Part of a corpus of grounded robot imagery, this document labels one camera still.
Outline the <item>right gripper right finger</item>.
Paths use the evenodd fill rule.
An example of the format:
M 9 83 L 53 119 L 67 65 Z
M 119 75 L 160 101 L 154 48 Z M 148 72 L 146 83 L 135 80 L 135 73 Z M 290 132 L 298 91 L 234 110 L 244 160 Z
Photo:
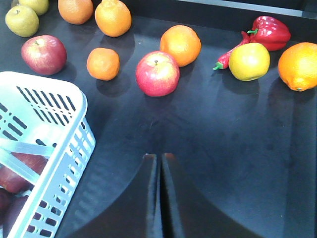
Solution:
M 172 153 L 161 157 L 160 208 L 165 238 L 257 237 L 211 204 Z

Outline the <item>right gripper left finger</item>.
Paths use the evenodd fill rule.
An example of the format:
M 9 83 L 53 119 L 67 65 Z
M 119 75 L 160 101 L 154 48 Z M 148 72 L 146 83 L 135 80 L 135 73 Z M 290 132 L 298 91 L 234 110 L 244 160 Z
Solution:
M 145 154 L 136 175 L 100 215 L 69 238 L 157 238 L 158 159 Z

